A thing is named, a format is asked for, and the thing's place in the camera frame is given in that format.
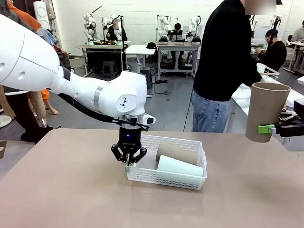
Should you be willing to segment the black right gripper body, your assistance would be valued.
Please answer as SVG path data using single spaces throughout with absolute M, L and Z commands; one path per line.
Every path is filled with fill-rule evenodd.
M 303 136 L 304 135 L 304 120 L 303 118 L 300 118 L 299 116 L 294 117 L 294 125 L 292 129 L 292 136 Z

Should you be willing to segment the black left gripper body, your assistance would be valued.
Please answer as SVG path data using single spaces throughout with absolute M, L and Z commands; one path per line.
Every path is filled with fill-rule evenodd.
M 141 132 L 140 128 L 137 129 L 127 129 L 119 128 L 119 140 L 118 147 L 122 152 L 137 152 L 141 144 Z

